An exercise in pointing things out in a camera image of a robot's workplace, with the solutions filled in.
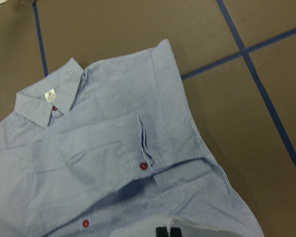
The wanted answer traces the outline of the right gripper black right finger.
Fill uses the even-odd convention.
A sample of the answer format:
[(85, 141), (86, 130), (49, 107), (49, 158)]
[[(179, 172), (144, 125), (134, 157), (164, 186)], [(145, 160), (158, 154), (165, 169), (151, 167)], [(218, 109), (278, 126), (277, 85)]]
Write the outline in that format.
[(178, 227), (172, 227), (170, 229), (170, 237), (182, 237), (182, 231)]

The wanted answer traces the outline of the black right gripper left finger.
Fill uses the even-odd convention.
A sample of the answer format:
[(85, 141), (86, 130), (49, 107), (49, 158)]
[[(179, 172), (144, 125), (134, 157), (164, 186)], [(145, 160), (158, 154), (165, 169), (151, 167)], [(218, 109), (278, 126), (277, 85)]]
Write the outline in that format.
[(155, 230), (156, 237), (168, 237), (168, 231), (166, 227), (157, 227)]

